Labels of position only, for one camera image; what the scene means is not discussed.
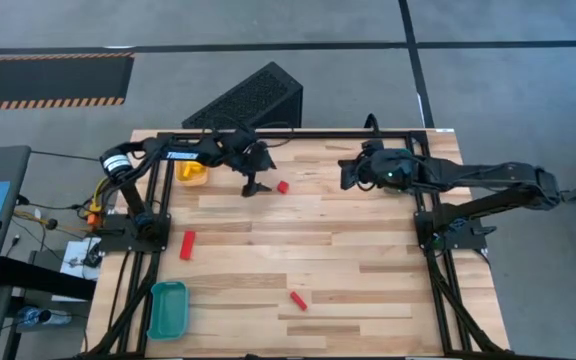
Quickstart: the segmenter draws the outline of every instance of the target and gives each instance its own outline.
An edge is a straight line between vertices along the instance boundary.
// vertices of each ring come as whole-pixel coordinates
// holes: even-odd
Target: black and orange hazard tape
[[[133,53],[0,56],[0,110],[125,102]]]

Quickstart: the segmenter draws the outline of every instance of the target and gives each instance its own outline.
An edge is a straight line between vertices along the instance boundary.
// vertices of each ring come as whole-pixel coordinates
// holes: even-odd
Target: red block
[[[181,245],[181,253],[179,258],[183,260],[190,260],[190,253],[192,252],[192,245],[195,243],[195,232],[186,231],[184,234],[184,242]]]
[[[288,183],[285,181],[280,181],[279,185],[277,185],[277,190],[279,190],[280,193],[285,194],[288,192]]]
[[[297,305],[299,305],[301,311],[306,311],[306,309],[308,309],[308,305],[306,305],[304,300],[301,297],[299,297],[299,295],[297,295],[296,292],[294,291],[291,292],[290,297],[292,298],[292,301],[294,301]]]

